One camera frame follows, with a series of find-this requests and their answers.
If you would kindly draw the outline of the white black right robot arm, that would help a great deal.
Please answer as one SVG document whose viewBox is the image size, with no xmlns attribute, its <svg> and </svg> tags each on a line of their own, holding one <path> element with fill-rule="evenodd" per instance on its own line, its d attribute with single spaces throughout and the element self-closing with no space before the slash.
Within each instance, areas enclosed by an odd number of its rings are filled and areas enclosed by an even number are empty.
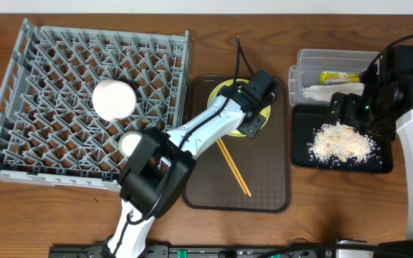
<svg viewBox="0 0 413 258">
<path fill-rule="evenodd" d="M 406 237 L 413 239 L 413 46 L 387 47 L 361 73 L 360 81 L 361 95 L 333 94 L 327 121 L 382 140 L 400 139 L 408 190 Z"/>
</svg>

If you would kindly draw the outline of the white napkin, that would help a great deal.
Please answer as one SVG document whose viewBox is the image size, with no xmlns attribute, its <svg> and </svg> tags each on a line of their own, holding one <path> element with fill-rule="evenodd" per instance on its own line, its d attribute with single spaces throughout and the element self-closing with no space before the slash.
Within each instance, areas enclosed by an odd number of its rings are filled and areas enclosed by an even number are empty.
<svg viewBox="0 0 413 258">
<path fill-rule="evenodd" d="M 303 96 L 316 101 L 330 102 L 332 95 L 337 92 L 346 95 L 362 95 L 363 90 L 364 84 L 360 82 L 348 82 L 337 85 L 313 85 L 304 89 Z"/>
</svg>

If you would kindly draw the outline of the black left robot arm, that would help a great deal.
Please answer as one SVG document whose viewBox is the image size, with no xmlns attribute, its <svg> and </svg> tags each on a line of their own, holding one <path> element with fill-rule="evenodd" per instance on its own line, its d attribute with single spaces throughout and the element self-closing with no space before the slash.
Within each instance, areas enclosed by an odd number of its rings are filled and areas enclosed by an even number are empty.
<svg viewBox="0 0 413 258">
<path fill-rule="evenodd" d="M 186 124 L 166 133 L 146 130 L 118 176 L 122 213 L 104 257 L 138 257 L 153 221 L 176 202 L 198 158 L 221 137 L 239 131 L 253 138 L 275 99 L 275 79 L 260 70 L 249 82 L 233 80 L 215 101 Z"/>
</svg>

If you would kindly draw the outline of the pink bowl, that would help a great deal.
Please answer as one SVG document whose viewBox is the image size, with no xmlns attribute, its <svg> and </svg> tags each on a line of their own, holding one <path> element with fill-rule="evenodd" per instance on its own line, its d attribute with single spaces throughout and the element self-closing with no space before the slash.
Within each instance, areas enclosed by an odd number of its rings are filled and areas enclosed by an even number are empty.
<svg viewBox="0 0 413 258">
<path fill-rule="evenodd" d="M 136 104 L 136 94 L 125 82 L 103 80 L 95 86 L 92 93 L 94 110 L 108 122 L 128 117 L 135 110 Z"/>
</svg>

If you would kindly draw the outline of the green snack wrapper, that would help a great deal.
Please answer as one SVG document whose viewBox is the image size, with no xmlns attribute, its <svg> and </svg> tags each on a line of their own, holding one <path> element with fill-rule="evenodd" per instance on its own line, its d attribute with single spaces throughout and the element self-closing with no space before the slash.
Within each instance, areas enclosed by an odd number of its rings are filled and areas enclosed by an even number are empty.
<svg viewBox="0 0 413 258">
<path fill-rule="evenodd" d="M 351 72 L 323 71 L 319 77 L 322 85 L 339 85 L 350 82 L 360 82 L 360 74 Z"/>
</svg>

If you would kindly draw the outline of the wooden chopstick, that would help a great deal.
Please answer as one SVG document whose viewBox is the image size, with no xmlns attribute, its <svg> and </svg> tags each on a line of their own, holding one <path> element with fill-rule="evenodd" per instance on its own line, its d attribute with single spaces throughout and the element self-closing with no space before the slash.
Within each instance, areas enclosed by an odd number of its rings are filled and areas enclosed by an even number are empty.
<svg viewBox="0 0 413 258">
<path fill-rule="evenodd" d="M 239 174 L 239 171 L 237 170 L 236 165 L 234 164 L 234 161 L 229 153 L 229 151 L 227 150 L 224 141 L 220 138 L 219 140 L 217 140 L 217 145 L 219 146 L 220 151 L 222 152 L 228 166 L 230 167 L 234 177 L 237 180 L 237 183 L 239 184 L 240 188 L 242 189 L 242 191 L 244 192 L 245 195 L 248 195 L 247 189 L 244 185 L 244 183 L 242 182 L 242 178 Z"/>
<path fill-rule="evenodd" d="M 234 177 L 237 179 L 238 184 L 240 185 L 242 191 L 249 197 L 252 197 L 252 193 L 246 184 L 242 174 L 240 173 L 236 163 L 234 162 L 230 152 L 228 151 L 224 141 L 220 138 L 217 140 L 217 145 L 219 146 L 224 158 L 226 159 L 230 169 L 232 170 Z"/>
</svg>

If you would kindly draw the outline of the yellow round plate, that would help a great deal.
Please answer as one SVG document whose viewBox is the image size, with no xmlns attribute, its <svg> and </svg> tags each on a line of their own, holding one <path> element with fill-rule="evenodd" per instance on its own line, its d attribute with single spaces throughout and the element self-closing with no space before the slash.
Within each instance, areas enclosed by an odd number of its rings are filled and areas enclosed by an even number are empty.
<svg viewBox="0 0 413 258">
<path fill-rule="evenodd" d="M 207 107 L 209 108 L 211 106 L 211 104 L 216 100 L 217 97 L 217 93 L 219 92 L 219 90 L 223 87 L 223 86 L 230 86 L 233 82 L 233 79 L 230 80 L 225 80 L 223 82 L 220 82 L 217 86 L 214 87 L 214 89 L 210 92 L 208 100 L 207 100 Z M 265 126 L 265 124 L 267 123 L 268 119 L 270 118 L 270 111 L 271 111 L 271 107 L 267 106 L 266 108 L 264 108 L 263 110 L 260 111 L 260 114 L 265 118 L 264 123 L 261 125 L 261 128 L 263 128 Z M 231 133 L 228 133 L 229 136 L 233 136 L 233 137 L 245 137 L 245 135 L 243 133 L 241 133 L 238 130 L 235 130 Z"/>
</svg>

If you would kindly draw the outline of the small white cup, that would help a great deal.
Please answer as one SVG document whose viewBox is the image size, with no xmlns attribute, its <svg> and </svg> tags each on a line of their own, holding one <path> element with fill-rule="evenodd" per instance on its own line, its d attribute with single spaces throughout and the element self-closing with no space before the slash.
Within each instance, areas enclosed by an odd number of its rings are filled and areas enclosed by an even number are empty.
<svg viewBox="0 0 413 258">
<path fill-rule="evenodd" d="M 122 155 L 128 158 L 136 149 L 143 135 L 136 131 L 124 133 L 119 140 L 118 149 Z"/>
</svg>

